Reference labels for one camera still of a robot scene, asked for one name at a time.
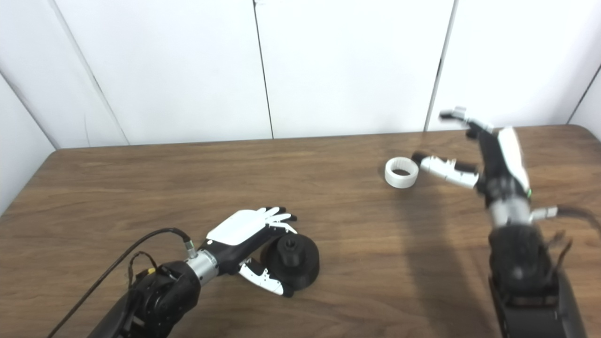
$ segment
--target black knob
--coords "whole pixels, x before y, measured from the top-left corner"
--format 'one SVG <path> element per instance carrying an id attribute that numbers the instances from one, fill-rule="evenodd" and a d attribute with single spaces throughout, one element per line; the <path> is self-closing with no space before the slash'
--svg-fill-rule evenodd
<path id="1" fill-rule="evenodd" d="M 305 243 L 299 235 L 284 235 L 278 241 L 278 253 L 284 266 L 294 268 L 305 261 Z"/>

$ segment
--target white robotic hand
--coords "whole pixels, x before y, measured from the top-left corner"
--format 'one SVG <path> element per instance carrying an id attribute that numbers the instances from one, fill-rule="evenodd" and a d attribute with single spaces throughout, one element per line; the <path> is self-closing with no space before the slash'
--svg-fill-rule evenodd
<path id="1" fill-rule="evenodd" d="M 214 276 L 240 273 L 263 289 L 291 297 L 293 291 L 289 287 L 271 277 L 261 263 L 248 257 L 272 238 L 296 234 L 293 227 L 284 223 L 296 219 L 284 207 L 239 210 L 209 232 L 200 246 L 199 256 L 210 257 L 215 269 Z"/>

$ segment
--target cable connector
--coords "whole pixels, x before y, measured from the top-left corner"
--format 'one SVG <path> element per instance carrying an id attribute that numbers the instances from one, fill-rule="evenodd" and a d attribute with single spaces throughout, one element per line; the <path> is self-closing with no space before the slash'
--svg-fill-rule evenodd
<path id="1" fill-rule="evenodd" d="M 184 243 L 186 245 L 186 250 L 188 251 L 188 258 L 194 259 L 198 257 L 198 253 L 196 252 L 196 248 L 194 248 L 194 243 L 192 240 Z"/>

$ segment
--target black cylindrical object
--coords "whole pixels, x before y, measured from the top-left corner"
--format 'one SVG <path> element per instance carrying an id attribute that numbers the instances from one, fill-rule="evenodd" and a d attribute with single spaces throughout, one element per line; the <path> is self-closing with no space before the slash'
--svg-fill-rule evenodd
<path id="1" fill-rule="evenodd" d="M 305 289 L 319 274 L 319 250 L 309 237 L 288 234 L 275 239 L 261 259 L 275 278 L 293 290 Z"/>

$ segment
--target silver metal joint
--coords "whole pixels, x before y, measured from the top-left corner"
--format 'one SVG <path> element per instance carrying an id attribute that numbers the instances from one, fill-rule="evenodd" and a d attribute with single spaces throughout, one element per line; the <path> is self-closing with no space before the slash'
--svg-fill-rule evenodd
<path id="1" fill-rule="evenodd" d="M 497 200 L 490 204 L 489 213 L 495 227 L 531 225 L 530 203 L 521 197 Z"/>
<path id="2" fill-rule="evenodd" d="M 194 248 L 194 243 L 192 243 L 192 241 L 187 241 L 185 243 L 186 245 L 186 250 L 188 251 L 188 258 L 190 259 L 194 259 L 198 256 L 198 253 L 196 252 L 196 249 Z"/>
<path id="3" fill-rule="evenodd" d="M 201 286 L 204 286 L 211 279 L 217 277 L 219 272 L 217 260 L 206 250 L 200 250 L 195 258 L 186 259 L 186 264 L 194 270 L 194 273 L 200 280 Z"/>

